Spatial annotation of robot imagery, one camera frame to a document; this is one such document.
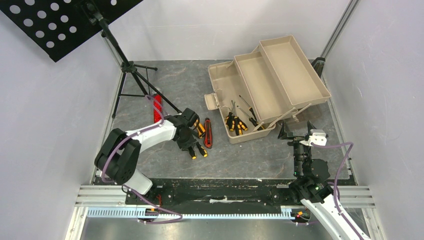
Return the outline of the beige plastic tool box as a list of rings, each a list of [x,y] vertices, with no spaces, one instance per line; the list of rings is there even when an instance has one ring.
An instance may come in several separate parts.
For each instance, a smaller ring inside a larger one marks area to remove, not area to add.
[[[308,108],[325,103],[331,94],[319,78],[293,35],[261,40],[250,53],[236,55],[231,61],[208,66],[212,93],[205,95],[209,110],[218,110],[224,125],[231,100],[233,113],[248,127],[242,135],[226,131],[231,144],[267,136],[277,122],[297,116]],[[254,127],[237,106],[253,117],[241,95],[253,108]]]

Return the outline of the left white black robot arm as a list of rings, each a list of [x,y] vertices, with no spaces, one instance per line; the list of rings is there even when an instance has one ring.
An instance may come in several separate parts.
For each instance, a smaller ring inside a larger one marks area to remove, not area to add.
[[[100,148],[94,165],[101,170],[105,183],[126,186],[137,193],[144,204],[152,204],[157,198],[153,182],[137,169],[139,155],[162,142],[174,141],[182,151],[187,151],[195,159],[197,148],[203,157],[207,151],[197,140],[194,130],[199,125],[199,116],[192,109],[182,113],[167,115],[159,122],[137,129],[123,131],[113,129]]]

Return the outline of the red black utility knife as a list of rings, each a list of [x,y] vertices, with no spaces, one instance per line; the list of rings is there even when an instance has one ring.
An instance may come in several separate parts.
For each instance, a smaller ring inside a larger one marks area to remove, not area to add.
[[[205,136],[204,136],[204,146],[208,149],[211,149],[213,147],[213,133],[212,133],[212,124],[211,120],[206,117],[204,121],[204,127],[205,127]]]

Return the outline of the screwdriver yellow black extra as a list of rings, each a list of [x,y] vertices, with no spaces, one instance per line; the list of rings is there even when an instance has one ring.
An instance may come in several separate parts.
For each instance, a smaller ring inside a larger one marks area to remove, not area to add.
[[[249,128],[247,127],[247,125],[237,116],[237,124],[239,126],[239,128],[243,131],[248,131]]]

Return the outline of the screwdriver yellow black sideways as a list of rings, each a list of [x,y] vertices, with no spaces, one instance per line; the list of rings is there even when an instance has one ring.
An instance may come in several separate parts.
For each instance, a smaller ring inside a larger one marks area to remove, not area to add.
[[[231,100],[231,104],[230,104],[230,107],[229,107],[229,113],[228,113],[227,120],[226,120],[226,124],[227,124],[228,130],[230,132],[233,132],[235,130],[234,107],[235,107],[235,102],[233,100]]]

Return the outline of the screwdriver black handle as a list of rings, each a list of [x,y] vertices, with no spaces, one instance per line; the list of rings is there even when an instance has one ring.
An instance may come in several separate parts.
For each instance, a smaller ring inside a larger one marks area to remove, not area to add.
[[[246,106],[248,107],[248,110],[250,111],[250,113],[252,114],[253,118],[257,121],[257,117],[256,114],[252,108],[252,106],[241,96],[238,95],[240,97],[240,99],[246,104]]]

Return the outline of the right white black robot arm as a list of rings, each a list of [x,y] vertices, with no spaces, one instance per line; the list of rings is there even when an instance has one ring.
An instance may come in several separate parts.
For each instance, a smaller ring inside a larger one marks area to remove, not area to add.
[[[353,148],[352,142],[327,144],[328,134],[307,122],[307,134],[294,135],[286,125],[281,124],[278,139],[286,140],[293,148],[295,180],[289,184],[289,199],[295,204],[302,204],[317,218],[334,240],[368,240],[370,237],[361,230],[342,206],[338,189],[338,176],[333,183],[330,178],[328,162],[312,157],[312,148],[348,149],[341,161],[344,165]]]

